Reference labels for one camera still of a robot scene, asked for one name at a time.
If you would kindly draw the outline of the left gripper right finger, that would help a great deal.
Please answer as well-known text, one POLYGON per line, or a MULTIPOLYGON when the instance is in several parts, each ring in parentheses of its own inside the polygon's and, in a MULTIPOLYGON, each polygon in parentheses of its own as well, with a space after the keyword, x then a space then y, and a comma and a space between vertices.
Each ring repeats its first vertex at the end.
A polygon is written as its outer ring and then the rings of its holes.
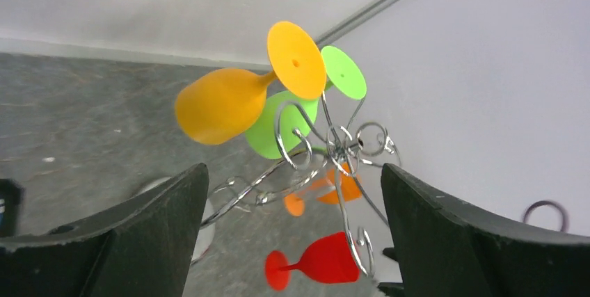
POLYGON ((400 268, 386 296, 588 296, 589 238, 519 223, 385 164, 381 189, 400 268))

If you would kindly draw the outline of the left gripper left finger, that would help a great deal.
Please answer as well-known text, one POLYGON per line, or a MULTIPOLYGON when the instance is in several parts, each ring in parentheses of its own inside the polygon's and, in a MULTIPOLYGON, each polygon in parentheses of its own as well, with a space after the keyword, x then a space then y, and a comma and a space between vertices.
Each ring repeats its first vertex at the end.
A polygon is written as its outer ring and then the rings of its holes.
POLYGON ((181 296, 207 199, 198 163, 41 235, 1 240, 2 296, 181 296))

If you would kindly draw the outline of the red wine glass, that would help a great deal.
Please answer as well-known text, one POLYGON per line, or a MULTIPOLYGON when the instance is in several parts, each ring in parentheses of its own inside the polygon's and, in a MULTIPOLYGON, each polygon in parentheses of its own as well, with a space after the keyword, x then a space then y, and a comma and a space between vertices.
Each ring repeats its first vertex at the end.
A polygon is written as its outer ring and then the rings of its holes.
POLYGON ((276 291, 287 287, 290 273, 295 270, 323 284, 355 282, 360 277, 360 269, 351 255, 344 232, 317 239, 294 264, 288 262, 283 252, 274 250, 264 265, 266 282, 276 291))

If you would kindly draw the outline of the orange wine glass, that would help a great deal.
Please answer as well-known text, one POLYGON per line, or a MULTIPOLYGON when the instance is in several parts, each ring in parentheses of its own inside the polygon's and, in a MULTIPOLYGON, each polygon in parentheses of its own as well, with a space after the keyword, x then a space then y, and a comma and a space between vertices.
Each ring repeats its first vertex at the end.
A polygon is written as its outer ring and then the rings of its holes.
MULTIPOLYGON (((317 200, 324 204, 338 204, 335 176, 336 167, 328 164, 322 168, 314 177, 311 177, 302 188, 285 196, 282 200, 285 209, 292 216, 302 216, 305 211, 305 203, 308 200, 317 200)), ((362 193, 352 177, 338 172, 339 185, 344 197, 344 201, 352 201, 360 198, 362 193)))

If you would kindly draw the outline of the yellow wine glass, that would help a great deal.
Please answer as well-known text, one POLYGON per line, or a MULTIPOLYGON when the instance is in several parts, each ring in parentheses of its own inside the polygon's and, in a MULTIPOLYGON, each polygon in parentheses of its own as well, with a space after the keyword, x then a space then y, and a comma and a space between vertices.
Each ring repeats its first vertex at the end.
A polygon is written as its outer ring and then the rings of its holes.
POLYGON ((207 73, 177 95, 176 121, 192 140, 220 145, 250 128, 261 116, 267 88, 279 80, 301 99, 316 99, 324 91, 327 75, 314 40, 298 25, 275 23, 266 38, 271 64, 267 74, 225 67, 207 73))

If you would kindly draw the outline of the green wine glass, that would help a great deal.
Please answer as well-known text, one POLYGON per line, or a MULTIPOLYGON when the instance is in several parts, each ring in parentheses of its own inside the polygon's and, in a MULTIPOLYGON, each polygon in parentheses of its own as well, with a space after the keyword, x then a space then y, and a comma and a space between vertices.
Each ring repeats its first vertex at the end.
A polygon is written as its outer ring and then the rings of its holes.
MULTIPOLYGON (((321 56, 329 79, 326 89, 334 86, 342 94, 355 100, 361 100, 365 97, 367 84, 360 68, 352 58, 332 45, 323 47, 321 56)), ((279 159, 282 157, 276 143, 273 125, 279 107, 285 102, 299 103, 311 122, 315 122, 317 119, 318 99, 301 99, 287 90, 270 96, 266 100, 262 114, 256 123, 244 132, 250 147, 266 159, 279 159)), ((311 132, 311 128, 307 125, 299 110, 294 105, 288 105, 282 110, 280 117, 280 135, 285 150, 288 152, 301 142, 301 139, 293 134, 292 130, 294 128, 299 129, 303 136, 307 136, 311 132)))

